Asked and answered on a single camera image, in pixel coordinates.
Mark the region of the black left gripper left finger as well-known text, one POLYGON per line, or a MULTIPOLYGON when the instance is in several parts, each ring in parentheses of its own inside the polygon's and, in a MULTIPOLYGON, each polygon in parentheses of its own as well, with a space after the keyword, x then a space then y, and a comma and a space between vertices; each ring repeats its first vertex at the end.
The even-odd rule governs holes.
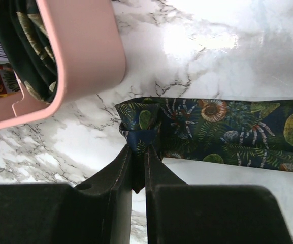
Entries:
POLYGON ((131 161, 125 146, 75 187, 0 185, 0 243, 129 243, 131 161))

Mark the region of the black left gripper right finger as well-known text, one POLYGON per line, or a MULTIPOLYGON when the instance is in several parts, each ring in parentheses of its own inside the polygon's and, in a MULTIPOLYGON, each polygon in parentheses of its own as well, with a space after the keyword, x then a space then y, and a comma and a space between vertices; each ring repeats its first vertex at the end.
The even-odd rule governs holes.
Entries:
POLYGON ((149 147, 149 243, 292 243, 274 195, 254 185, 189 185, 149 147))

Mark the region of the dark green nature-print tie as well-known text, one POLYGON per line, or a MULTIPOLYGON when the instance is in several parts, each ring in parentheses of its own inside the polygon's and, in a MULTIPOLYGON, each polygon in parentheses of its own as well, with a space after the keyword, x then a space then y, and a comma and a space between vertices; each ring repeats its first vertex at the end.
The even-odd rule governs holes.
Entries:
POLYGON ((116 105, 120 133, 138 158, 293 172, 293 100, 135 98, 116 105))

